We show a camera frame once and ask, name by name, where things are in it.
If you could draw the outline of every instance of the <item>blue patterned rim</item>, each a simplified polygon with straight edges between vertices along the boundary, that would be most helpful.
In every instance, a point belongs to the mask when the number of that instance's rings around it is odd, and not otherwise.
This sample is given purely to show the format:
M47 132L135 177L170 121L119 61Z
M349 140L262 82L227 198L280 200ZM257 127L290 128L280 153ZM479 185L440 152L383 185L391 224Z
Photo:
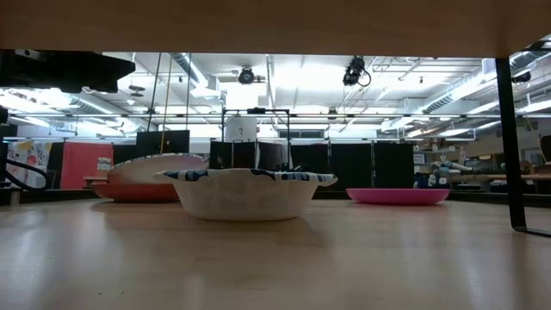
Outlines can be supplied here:
M307 181L307 182L336 182L338 180L332 174L318 174L312 172L273 172L262 169L240 169L248 170L255 176L270 177L274 181ZM171 177L176 180L194 182L202 177L209 177L215 174L231 170L183 170L183 171L162 171L158 174Z

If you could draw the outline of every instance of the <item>white container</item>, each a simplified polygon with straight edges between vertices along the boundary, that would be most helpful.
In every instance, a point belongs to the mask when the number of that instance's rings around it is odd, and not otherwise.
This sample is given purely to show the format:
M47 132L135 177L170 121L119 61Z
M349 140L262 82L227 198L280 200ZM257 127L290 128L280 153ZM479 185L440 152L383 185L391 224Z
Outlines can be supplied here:
M207 220L283 220L300 216L318 187L337 181L333 175L271 172L259 169L161 171L183 208Z

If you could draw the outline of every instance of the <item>white paper bowl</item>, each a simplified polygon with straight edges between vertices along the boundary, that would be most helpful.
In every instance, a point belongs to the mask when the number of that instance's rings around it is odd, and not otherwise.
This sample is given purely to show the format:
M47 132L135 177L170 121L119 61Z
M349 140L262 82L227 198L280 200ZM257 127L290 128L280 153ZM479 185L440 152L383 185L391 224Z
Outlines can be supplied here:
M107 173L110 184L170 183L153 178L158 171L206 169L204 159L193 154L165 153L150 155L116 164Z
M183 208L207 220L283 220L304 213L318 187L337 181L333 175L271 172L259 169L161 171Z

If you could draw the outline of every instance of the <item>pink plate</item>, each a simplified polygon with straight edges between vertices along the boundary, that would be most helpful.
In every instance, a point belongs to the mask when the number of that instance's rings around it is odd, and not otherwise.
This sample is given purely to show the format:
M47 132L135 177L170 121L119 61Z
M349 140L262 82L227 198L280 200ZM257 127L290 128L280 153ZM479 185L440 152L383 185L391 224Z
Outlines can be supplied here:
M360 203L422 206L443 201L449 189L346 189L346 193Z
M178 195L172 184L92 184L103 198L115 202L176 202Z

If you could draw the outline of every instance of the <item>metal frame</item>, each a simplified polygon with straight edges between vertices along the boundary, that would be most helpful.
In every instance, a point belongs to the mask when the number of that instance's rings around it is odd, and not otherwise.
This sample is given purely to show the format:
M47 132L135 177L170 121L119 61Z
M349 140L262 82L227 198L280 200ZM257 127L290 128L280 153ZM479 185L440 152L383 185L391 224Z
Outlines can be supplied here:
M551 237L551 232L529 228L526 225L522 192L523 181L520 175L518 156L517 117L515 116L515 102L511 86L511 67L508 58L496 59L496 72L498 74L499 112L501 114L501 129L503 132L502 139L511 226L517 232Z
M273 117L278 117L277 112L283 112L287 115L287 165L290 168L291 167L291 111L288 108L248 108L248 109L240 109L240 108L223 108L222 114L221 114L221 121L222 121L222 142L224 142L225 134L224 134L224 127L226 126L226 113L227 112L236 112L237 115L239 115L239 112L245 112L248 115L262 115L265 116L266 112L273 113Z

